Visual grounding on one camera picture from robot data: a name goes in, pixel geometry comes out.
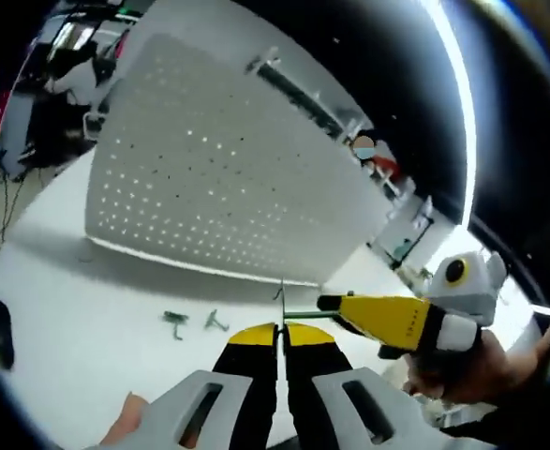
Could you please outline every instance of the white table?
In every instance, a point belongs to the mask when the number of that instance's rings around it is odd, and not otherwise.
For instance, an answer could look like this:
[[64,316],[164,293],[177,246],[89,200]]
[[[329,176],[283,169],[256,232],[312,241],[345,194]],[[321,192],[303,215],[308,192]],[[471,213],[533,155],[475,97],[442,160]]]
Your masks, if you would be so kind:
[[[83,212],[93,154],[39,194],[0,252],[0,299],[11,312],[15,349],[14,368],[1,375],[39,428],[66,449],[97,443],[127,392],[152,401],[191,371],[212,368],[233,333],[280,318],[275,285],[147,262],[90,243]],[[365,246],[323,290],[410,295]],[[286,292],[290,309],[313,308],[319,294]],[[214,308],[230,324],[228,333],[204,331]],[[183,341],[162,322],[164,310],[190,317],[179,328]],[[377,358],[377,342],[329,321],[317,326],[335,335],[355,367],[382,372],[388,366]],[[295,434],[284,382],[277,393],[269,444]]]

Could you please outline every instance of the floor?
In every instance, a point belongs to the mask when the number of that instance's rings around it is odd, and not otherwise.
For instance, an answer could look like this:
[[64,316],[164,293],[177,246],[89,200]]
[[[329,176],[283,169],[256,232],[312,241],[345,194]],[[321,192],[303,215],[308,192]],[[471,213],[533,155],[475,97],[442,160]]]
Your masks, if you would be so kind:
[[34,170],[22,183],[9,180],[4,183],[0,176],[0,245],[3,236],[9,233],[27,205],[53,180],[54,174],[54,168]]

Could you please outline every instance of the wall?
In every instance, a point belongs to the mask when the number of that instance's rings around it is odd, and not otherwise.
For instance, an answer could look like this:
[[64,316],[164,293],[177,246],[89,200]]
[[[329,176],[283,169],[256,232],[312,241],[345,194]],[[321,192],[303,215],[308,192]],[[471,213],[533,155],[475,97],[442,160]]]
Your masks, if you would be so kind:
[[[412,196],[397,216],[389,221],[377,238],[376,243],[393,255],[394,250],[404,242],[404,239],[416,242],[421,232],[414,230],[411,221],[421,204],[423,204],[423,199],[415,195]],[[423,268],[455,228],[455,224],[437,209],[433,210],[432,219],[435,220],[435,223],[427,230],[423,239],[412,249],[404,261],[404,265],[416,270]]]
[[276,46],[281,58],[279,69],[307,93],[319,92],[319,102],[330,111],[352,109],[364,116],[348,92],[308,52],[265,20],[228,0],[156,0],[133,28],[118,73],[126,74],[145,40],[159,33],[179,38],[240,70]]

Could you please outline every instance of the human hand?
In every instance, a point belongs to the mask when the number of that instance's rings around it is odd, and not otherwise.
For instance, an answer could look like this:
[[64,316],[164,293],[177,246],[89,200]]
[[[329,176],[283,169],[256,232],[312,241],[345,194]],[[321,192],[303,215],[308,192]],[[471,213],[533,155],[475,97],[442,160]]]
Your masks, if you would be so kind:
[[[515,361],[506,355],[496,336],[487,330],[481,335],[481,345],[467,361],[463,376],[449,386],[443,384],[442,374],[418,369],[410,356],[407,356],[407,362],[409,371],[408,381],[404,385],[406,392],[443,398],[453,403],[493,401],[521,383],[522,374],[532,373],[536,365],[535,361],[519,356],[519,369],[516,370]],[[523,371],[523,364],[531,366],[530,370]]]
[[128,393],[123,404],[123,410],[116,419],[116,422],[108,430],[108,434],[101,444],[113,444],[121,441],[127,434],[139,428],[141,423],[141,412],[148,402],[135,394]]

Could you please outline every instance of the white pegboard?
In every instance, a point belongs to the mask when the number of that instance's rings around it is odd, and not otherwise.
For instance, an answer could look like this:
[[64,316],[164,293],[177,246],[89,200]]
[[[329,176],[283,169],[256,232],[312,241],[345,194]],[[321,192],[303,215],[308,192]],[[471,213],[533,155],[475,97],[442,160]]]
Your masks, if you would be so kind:
[[280,93],[157,35],[111,105],[85,228],[164,263],[321,284],[380,229],[379,197]]

